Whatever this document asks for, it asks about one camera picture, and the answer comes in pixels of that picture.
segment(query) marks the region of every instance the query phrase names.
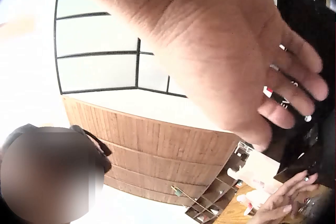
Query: shelf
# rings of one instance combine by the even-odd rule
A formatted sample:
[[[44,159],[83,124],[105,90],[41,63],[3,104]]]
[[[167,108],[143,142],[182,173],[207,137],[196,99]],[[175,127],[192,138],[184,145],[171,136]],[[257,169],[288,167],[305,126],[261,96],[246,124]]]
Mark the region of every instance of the shelf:
[[[208,217],[209,219],[212,219],[214,217],[217,217],[215,214],[213,214],[212,212],[208,212],[208,211],[204,211],[203,215],[205,215],[206,217]]]
[[[197,221],[198,223],[202,223],[199,219],[194,218],[195,221]]]
[[[222,208],[219,208],[219,207],[216,206],[216,205],[211,205],[208,209],[209,209],[209,210],[210,210],[210,209],[217,210],[217,211],[218,211],[218,213],[217,213],[218,216],[220,216],[221,213],[223,212],[223,209],[222,209]]]
[[[201,206],[205,207],[205,208],[208,208],[209,206],[212,205],[211,201],[209,201],[208,199],[203,198],[203,197],[199,197],[198,200],[197,200],[197,203],[200,204]],[[202,212],[204,210],[204,208],[201,207],[198,204],[196,204],[196,203],[193,204],[192,208],[196,209],[198,212]]]
[[[228,170],[229,168],[239,170],[239,166],[243,167],[244,164],[245,162],[241,160],[241,157],[236,154],[232,154],[227,163],[224,165],[223,170]]]
[[[212,224],[215,222],[216,219],[211,219],[211,220],[208,220],[206,222],[203,222],[203,224]]]
[[[186,211],[186,215],[188,215],[188,216],[191,217],[191,218],[194,218],[197,214],[199,214],[199,212],[196,211],[194,208],[189,208],[189,209]]]
[[[235,189],[231,188],[226,194],[224,194],[221,198],[219,198],[219,200],[215,202],[215,205],[221,209],[225,209],[236,192],[237,191]]]
[[[223,183],[226,183],[229,185],[229,187],[233,186],[233,184],[235,183],[235,179],[230,177],[228,175],[228,170],[222,170],[219,175],[217,176],[217,178],[222,181]]]
[[[208,187],[208,189],[204,192],[203,197],[208,199],[211,202],[215,202],[217,198],[221,196],[220,191],[226,193],[231,188],[230,185],[224,183],[218,179],[215,179],[212,184]]]
[[[204,221],[203,222],[201,222],[197,217],[195,217],[194,218],[194,220],[196,220],[197,222],[199,222],[199,223],[207,223],[207,222],[209,222],[210,220],[212,220],[212,219],[214,219],[214,218],[217,218],[217,216],[211,216],[211,217],[209,217],[209,216],[207,216],[207,215],[200,215],[200,216],[204,216]]]

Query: palm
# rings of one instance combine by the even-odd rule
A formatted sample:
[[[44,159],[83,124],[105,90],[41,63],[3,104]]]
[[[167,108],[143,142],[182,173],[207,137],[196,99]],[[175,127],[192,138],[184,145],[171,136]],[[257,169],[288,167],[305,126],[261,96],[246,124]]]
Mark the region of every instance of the palm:
[[[316,99],[326,97],[327,86],[317,74],[322,69],[319,56],[284,23],[273,0],[193,0],[173,3],[168,10],[160,29],[152,33],[161,43],[156,54],[219,127],[262,148],[271,136],[263,116],[291,128],[293,116],[265,97],[263,86],[286,97],[302,115],[312,114],[312,100],[270,64],[298,80]],[[171,13],[182,18],[176,22]]]

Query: wooden panel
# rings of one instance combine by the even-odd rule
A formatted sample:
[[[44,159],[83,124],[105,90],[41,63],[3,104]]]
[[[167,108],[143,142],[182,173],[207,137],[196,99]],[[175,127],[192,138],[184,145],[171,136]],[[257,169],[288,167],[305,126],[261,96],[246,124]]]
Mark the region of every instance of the wooden panel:
[[[66,96],[63,102],[71,124],[90,131],[111,149],[109,183],[161,202],[183,204],[170,186],[198,198],[240,140],[231,133],[133,116]]]
[[[202,164],[223,165],[240,140],[234,134],[155,121],[63,97],[71,124],[131,149]]]
[[[129,184],[137,185],[141,188],[162,192],[166,194],[174,194],[171,186],[177,186],[192,198],[198,197],[204,190],[205,186],[190,185],[163,180],[155,177],[146,176],[134,171],[126,170],[118,166],[113,166],[106,174],[109,177],[116,178]]]
[[[192,204],[192,200],[187,197],[178,197],[176,195],[163,194],[160,192],[154,192],[147,189],[143,189],[140,187],[136,187],[133,185],[129,185],[127,183],[117,181],[114,178],[110,178],[105,176],[104,183],[110,187],[119,189],[121,191],[127,192],[129,194],[133,194],[142,198],[146,198],[149,200],[155,200],[159,202],[165,202],[174,205],[185,205],[190,206]]]
[[[220,166],[167,160],[104,143],[112,151],[109,157],[112,164],[155,178],[207,186],[222,169]]]

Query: hand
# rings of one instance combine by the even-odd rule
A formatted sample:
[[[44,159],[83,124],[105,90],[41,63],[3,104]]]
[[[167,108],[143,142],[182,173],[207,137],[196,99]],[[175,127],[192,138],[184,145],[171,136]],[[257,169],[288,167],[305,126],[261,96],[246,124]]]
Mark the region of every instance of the hand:
[[[304,116],[328,87],[320,57],[281,19],[273,0],[99,0],[119,13],[152,45],[167,72],[221,129],[264,150],[271,139],[267,118],[291,128],[290,112],[263,94],[269,86]]]
[[[291,212],[294,218],[298,211],[298,202],[295,201],[299,193],[313,191],[318,185],[313,185],[318,175],[314,174],[305,181],[307,171],[300,172],[286,181],[268,200],[247,224],[278,224]]]
[[[317,100],[327,96],[318,75],[320,57],[281,19],[273,0],[175,0],[162,20],[156,55],[170,75],[214,123],[259,145],[258,150],[271,138],[263,116],[282,128],[295,123],[288,110],[263,95],[263,86],[287,98],[304,116],[314,111],[312,100],[270,64]]]

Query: wooden shelf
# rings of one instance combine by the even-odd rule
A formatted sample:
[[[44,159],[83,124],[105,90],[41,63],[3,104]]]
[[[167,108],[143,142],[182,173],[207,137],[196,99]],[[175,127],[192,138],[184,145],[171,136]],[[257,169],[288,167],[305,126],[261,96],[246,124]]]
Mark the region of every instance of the wooden shelf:
[[[210,213],[210,212],[208,212],[208,211],[204,211],[203,212],[203,215],[205,215],[206,217],[208,217],[209,219],[212,219],[212,218],[214,218],[214,217],[216,217],[216,215],[214,214],[214,213]]]
[[[237,180],[227,174],[228,169],[238,170],[239,166],[244,166],[244,164],[245,162],[241,160],[241,157],[233,153],[217,177],[206,188],[204,193],[198,197],[197,203],[200,205],[193,204],[187,209],[186,214],[198,223],[213,224],[217,216],[223,212],[238,190],[238,188],[234,187]],[[217,215],[213,214],[211,209],[218,211]],[[205,216],[206,220],[201,222],[197,219],[200,216]]]
[[[211,220],[208,220],[208,221],[206,221],[206,222],[203,222],[203,224],[212,224],[212,223],[214,223],[215,222],[215,218],[214,219],[211,219]]]
[[[198,223],[203,223],[203,222],[201,222],[199,219],[197,219],[197,218],[194,218],[194,220],[195,221],[197,221]]]
[[[228,184],[229,187],[233,186],[234,182],[236,181],[234,178],[228,175],[228,170],[222,170],[217,176],[217,178],[223,183]]]
[[[215,179],[208,189],[204,192],[203,197],[211,202],[215,202],[222,194],[226,193],[231,188],[231,185],[223,183],[219,179]]]
[[[230,190],[227,191],[226,194],[224,194],[221,198],[219,198],[215,202],[215,205],[224,210],[230,203],[236,192],[237,192],[236,189],[231,188]]]
[[[198,200],[197,200],[197,203],[200,204],[201,206],[203,206],[204,208],[208,208],[209,206],[212,205],[212,202],[206,198],[203,198],[203,197],[199,197]],[[204,208],[201,207],[200,205],[198,204],[193,204],[192,205],[192,208],[194,208],[195,210],[197,210],[198,212],[203,212]]]
[[[244,164],[245,162],[241,160],[241,157],[236,154],[232,154],[227,163],[224,165],[223,170],[228,170],[229,168],[239,170],[239,166],[243,167]]]
[[[194,218],[196,215],[198,215],[199,212],[196,211],[194,208],[189,208],[187,211],[186,211],[186,215],[188,215],[189,217],[191,218]]]

